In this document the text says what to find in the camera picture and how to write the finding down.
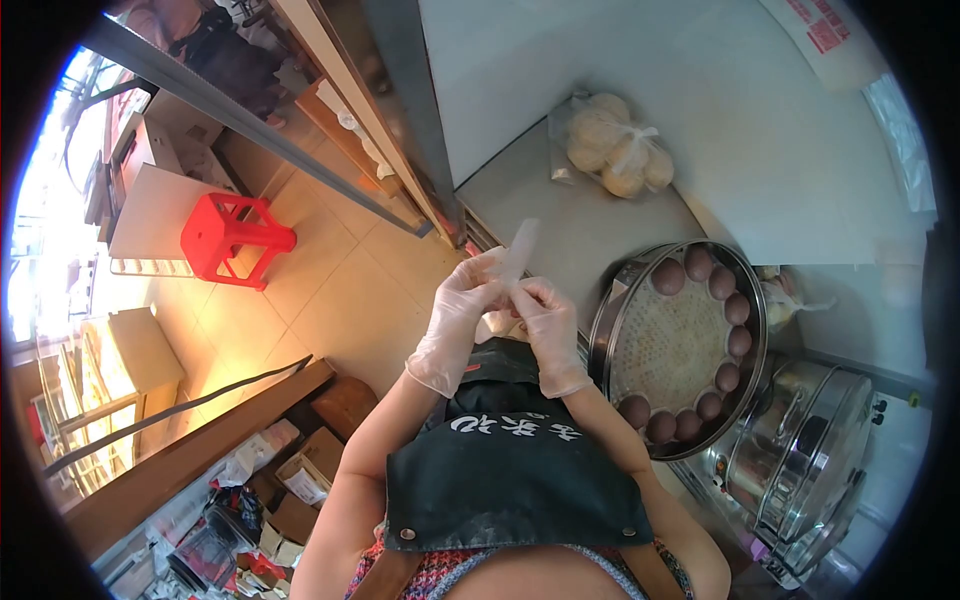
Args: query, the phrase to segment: dark apron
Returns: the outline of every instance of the dark apron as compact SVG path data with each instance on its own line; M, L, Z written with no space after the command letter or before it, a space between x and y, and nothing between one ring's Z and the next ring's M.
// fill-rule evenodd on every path
M653 541L636 482L540 393L537 371L522 342L474 348L456 395L387 457L387 549Z

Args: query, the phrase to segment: glove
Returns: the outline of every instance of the glove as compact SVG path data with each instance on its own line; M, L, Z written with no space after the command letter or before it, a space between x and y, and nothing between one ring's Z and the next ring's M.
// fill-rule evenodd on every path
M410 376L448 398L460 387L480 317L501 300L503 285L486 273L501 252L498 247L468 258L440 284L430 325L407 359Z
M577 353L577 309L543 277L523 279L511 292L516 312L527 325L530 347L540 366L546 397L573 394L593 383Z

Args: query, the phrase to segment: gray countertop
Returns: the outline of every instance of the gray countertop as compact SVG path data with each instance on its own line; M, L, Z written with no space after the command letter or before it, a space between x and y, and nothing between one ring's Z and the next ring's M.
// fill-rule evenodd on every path
M540 236L527 270L545 276L577 305L589 335L593 315L616 261L666 242L706 237L673 189L623 200L576 173L576 185L550 179L546 119L473 174L457 196L504 245L520 223L540 219Z

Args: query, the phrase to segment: black cable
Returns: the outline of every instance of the black cable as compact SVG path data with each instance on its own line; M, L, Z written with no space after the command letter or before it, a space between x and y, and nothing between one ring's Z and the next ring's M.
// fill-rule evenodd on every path
M99 440L96 440L95 442L91 442L90 444L77 448L72 452L67 452L63 456L59 457L56 461L54 461L53 463L51 463L50 465L48 465L43 469L43 476L51 477L52 475L55 475L58 471L67 467L71 463L76 463L80 459L85 458L90 454L93 454L97 450L103 447L106 447L110 444L113 444L117 440L122 440L123 438L126 438L127 436L132 435L137 431L140 431L141 429L146 429L147 427L153 425L154 423L160 422L168 417L173 417L176 413L181 413L185 410L200 406L201 404L209 402L210 400L212 400L217 396L221 396L223 394L226 394L227 392L232 392L237 388L241 388L255 381L259 381L264 377L278 375L286 371L287 369L293 369L294 367L296 367L294 372L298 372L304 367L306 367L306 364L310 362L311 358L313 358L313 354L307 354L296 363L292 363L290 365L287 365L286 367L282 367L280 369L274 369L273 371L263 372L259 375L248 377L247 379L244 379L242 381L231 383L228 386L217 390L216 392L212 392L210 394L207 394L206 396L199 397L196 400L191 400L189 402L184 402L183 404L178 404L177 406L171 406L170 408L164 411L160 411L155 415L152 415L144 420L140 420L134 423L133 425L130 425L129 427L124 427L123 429L117 429L113 433L107 434L106 436L104 436L103 438L100 438Z

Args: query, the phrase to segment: red stool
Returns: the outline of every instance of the red stool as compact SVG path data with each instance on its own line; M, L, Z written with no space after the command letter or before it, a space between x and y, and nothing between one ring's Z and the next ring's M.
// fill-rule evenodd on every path
M233 209L227 209L227 204L233 204ZM237 214L244 206L255 210L266 225L238 221ZM180 233L180 248L194 275L204 281L244 285L262 292L267 284L260 280L260 276L270 266L270 261L297 245L297 234L278 223L270 215L269 206L263 198L219 193L201 196ZM227 263L227 258L234 257L231 248L241 244L265 249L247 278L238 277ZM217 273L221 264L227 267L232 277Z

